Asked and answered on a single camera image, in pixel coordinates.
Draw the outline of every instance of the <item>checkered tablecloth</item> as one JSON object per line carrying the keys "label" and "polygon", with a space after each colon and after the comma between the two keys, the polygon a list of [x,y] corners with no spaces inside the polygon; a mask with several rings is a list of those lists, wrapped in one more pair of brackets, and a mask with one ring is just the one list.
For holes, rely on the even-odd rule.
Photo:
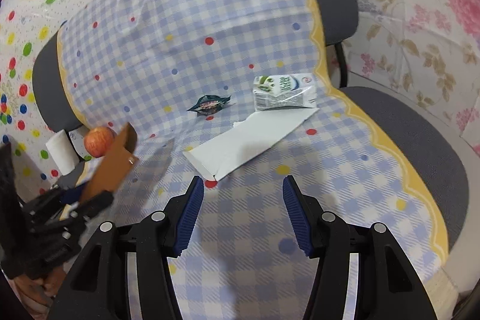
{"label": "checkered tablecloth", "polygon": [[[310,37],[315,18],[307,3],[95,0],[65,25],[64,80],[76,109],[91,126],[107,119],[118,130],[130,121],[139,134],[140,162],[103,218],[135,223],[184,193],[197,172],[182,152],[254,111],[255,76],[325,63]],[[373,146],[367,124],[331,92],[323,75],[316,114],[220,182],[206,183],[190,245],[170,259],[185,319],[302,318],[317,261],[297,247],[282,199],[287,174],[348,223],[384,222],[422,280],[440,266],[432,216],[404,191],[400,162]],[[231,105],[207,118],[186,112],[205,94],[231,95]],[[87,163],[83,180],[97,164]],[[352,275],[346,319],[355,281]],[[139,319],[138,301],[130,307]]]}

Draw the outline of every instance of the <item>red apple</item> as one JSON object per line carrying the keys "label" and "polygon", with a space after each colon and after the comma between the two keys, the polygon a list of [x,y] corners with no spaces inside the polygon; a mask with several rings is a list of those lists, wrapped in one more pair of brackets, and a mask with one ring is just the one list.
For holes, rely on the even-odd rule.
{"label": "red apple", "polygon": [[113,143],[115,135],[110,128],[96,127],[83,138],[83,145],[94,158],[104,156]]}

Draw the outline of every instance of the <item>white roll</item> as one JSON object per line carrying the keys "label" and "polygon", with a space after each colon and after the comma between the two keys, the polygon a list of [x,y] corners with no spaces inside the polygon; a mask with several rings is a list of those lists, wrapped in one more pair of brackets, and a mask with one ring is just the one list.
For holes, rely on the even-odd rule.
{"label": "white roll", "polygon": [[45,145],[62,175],[71,173],[80,162],[63,129],[55,133]]}

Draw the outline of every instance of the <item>silver screw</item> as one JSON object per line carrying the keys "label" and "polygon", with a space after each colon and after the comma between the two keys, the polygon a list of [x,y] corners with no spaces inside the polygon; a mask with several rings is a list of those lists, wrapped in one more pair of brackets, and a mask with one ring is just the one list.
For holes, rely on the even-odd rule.
{"label": "silver screw", "polygon": [[106,221],[102,225],[100,225],[100,231],[108,232],[110,229],[112,229],[112,227],[113,224],[110,221]]}
{"label": "silver screw", "polygon": [[162,221],[164,218],[165,218],[165,213],[162,211],[156,211],[154,214],[152,214],[153,221]]}
{"label": "silver screw", "polygon": [[387,231],[387,227],[382,223],[376,223],[373,227],[373,229],[375,229],[375,231],[377,231],[379,234],[383,234]]}
{"label": "silver screw", "polygon": [[322,214],[322,219],[331,223],[332,221],[335,221],[335,215],[332,212],[326,211]]}

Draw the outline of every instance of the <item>brown object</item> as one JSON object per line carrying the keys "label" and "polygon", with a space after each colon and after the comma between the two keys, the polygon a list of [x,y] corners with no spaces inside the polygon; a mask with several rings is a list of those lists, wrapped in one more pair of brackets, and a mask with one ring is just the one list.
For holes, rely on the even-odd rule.
{"label": "brown object", "polygon": [[127,123],[113,141],[102,163],[95,170],[92,179],[80,197],[80,203],[104,190],[115,192],[134,167],[138,158],[133,155],[137,144],[137,133]]}
{"label": "brown object", "polygon": [[108,152],[114,139],[115,134],[110,128],[96,127],[85,135],[83,145],[90,155],[99,158]]}

